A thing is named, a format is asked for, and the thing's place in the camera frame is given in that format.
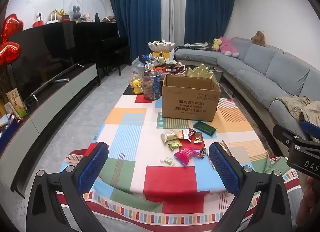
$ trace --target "red heart balloon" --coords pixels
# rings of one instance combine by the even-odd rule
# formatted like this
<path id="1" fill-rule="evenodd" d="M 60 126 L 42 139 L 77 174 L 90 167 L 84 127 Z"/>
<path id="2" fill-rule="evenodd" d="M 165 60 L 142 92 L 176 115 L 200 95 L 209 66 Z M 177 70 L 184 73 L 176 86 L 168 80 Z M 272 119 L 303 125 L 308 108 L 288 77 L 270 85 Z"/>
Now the red heart balloon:
<path id="1" fill-rule="evenodd" d="M 0 66 L 8 65 L 20 56 L 20 45 L 14 42 L 7 42 L 0 45 Z"/>
<path id="2" fill-rule="evenodd" d="M 9 35 L 23 30 L 23 22 L 17 18 L 16 14 L 10 14 L 4 21 L 2 28 L 2 43 L 8 41 Z"/>

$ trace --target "coffee table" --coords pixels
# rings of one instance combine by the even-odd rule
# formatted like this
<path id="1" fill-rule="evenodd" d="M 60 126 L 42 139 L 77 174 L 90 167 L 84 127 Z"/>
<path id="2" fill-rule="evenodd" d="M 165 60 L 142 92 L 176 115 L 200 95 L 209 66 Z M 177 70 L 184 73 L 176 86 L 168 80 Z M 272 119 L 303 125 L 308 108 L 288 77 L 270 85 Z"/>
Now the coffee table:
<path id="1" fill-rule="evenodd" d="M 207 156 L 203 160 L 191 159 L 187 167 L 176 160 L 173 167 L 160 162 L 178 151 L 164 146 L 160 134 L 192 127 L 194 123 L 164 118 L 161 109 L 161 99 L 146 101 L 143 95 L 134 95 L 127 88 L 92 141 L 109 144 L 109 158 L 84 199 L 96 213 L 151 231 L 181 231 L 182 227 L 191 232 L 211 230 L 234 197 L 226 192 Z M 212 137 L 203 134 L 206 148 L 224 140 L 240 164 L 258 172 L 270 171 L 272 165 L 258 136 L 224 91 L 215 118 L 208 124 L 217 132 Z M 72 152 L 61 171 L 76 165 L 84 152 Z M 296 171 L 287 166 L 281 172 L 288 182 L 298 179 Z M 66 204 L 62 193 L 58 197 L 60 203 Z M 247 216 L 252 214 L 258 197 L 259 194 L 252 199 Z"/>

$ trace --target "blue curtain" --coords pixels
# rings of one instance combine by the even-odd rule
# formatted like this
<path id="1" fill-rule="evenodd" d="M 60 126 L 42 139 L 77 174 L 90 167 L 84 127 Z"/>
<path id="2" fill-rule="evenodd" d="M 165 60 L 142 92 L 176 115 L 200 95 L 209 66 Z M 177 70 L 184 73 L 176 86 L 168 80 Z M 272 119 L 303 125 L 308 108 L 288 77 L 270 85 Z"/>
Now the blue curtain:
<path id="1" fill-rule="evenodd" d="M 161 40 L 161 0 L 110 0 L 120 36 L 127 36 L 131 60 L 150 52 L 147 43 Z"/>
<path id="2" fill-rule="evenodd" d="M 235 0 L 186 0 L 185 43 L 211 43 L 223 36 Z"/>

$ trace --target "stuffed animal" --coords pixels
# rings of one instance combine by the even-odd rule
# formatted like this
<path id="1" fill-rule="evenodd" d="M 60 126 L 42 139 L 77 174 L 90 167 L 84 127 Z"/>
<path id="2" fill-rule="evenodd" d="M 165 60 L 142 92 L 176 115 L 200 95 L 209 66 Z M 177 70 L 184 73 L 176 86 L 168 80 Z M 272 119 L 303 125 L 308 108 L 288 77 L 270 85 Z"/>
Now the stuffed animal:
<path id="1" fill-rule="evenodd" d="M 138 95 L 138 94 L 143 93 L 143 90 L 141 88 L 141 83 L 140 83 L 139 79 L 132 81 L 130 84 L 133 87 L 133 93 L 134 94 Z"/>
<path id="2" fill-rule="evenodd" d="M 232 56 L 234 58 L 237 58 L 239 56 L 237 49 L 235 49 L 231 44 L 230 39 L 226 39 L 222 36 L 219 39 L 222 41 L 222 45 L 220 46 L 220 51 L 222 54 L 226 56 Z"/>
<path id="3" fill-rule="evenodd" d="M 266 46 L 266 43 L 264 41 L 264 33 L 261 31 L 258 31 L 254 37 L 251 38 L 252 43 L 261 45 L 261 46 Z"/>
<path id="4" fill-rule="evenodd" d="M 81 17 L 80 7 L 73 6 L 73 21 L 77 21 Z"/>
<path id="5" fill-rule="evenodd" d="M 219 46 L 221 46 L 222 41 L 218 38 L 215 38 L 213 40 L 213 46 L 211 47 L 214 51 L 218 52 L 219 51 Z"/>

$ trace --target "yellow bear toy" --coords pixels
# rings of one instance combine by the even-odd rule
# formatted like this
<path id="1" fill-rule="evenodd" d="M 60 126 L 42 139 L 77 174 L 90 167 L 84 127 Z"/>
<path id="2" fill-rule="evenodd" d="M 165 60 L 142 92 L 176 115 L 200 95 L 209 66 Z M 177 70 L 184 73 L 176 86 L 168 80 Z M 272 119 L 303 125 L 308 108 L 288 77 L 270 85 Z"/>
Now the yellow bear toy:
<path id="1" fill-rule="evenodd" d="M 141 88 L 140 80 L 134 80 L 131 82 L 131 86 L 133 87 L 133 93 L 138 95 L 143 93 L 143 90 Z"/>
<path id="2" fill-rule="evenodd" d="M 218 39 L 218 38 L 215 38 L 215 39 L 213 40 L 213 42 L 214 42 L 214 44 L 213 44 L 213 46 L 212 46 L 212 49 L 213 49 L 214 51 L 218 52 L 218 51 L 219 51 L 219 46 L 222 45 L 222 41 L 221 41 L 220 39 Z"/>

